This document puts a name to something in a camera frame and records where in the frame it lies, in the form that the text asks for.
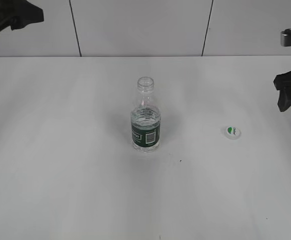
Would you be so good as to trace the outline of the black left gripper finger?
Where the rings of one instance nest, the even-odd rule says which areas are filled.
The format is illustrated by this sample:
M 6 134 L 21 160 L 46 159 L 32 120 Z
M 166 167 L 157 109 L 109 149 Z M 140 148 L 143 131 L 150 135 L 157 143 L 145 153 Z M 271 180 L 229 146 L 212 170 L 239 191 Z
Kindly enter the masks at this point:
M 44 21 L 43 10 L 27 0 L 0 0 L 0 32 L 19 30 Z

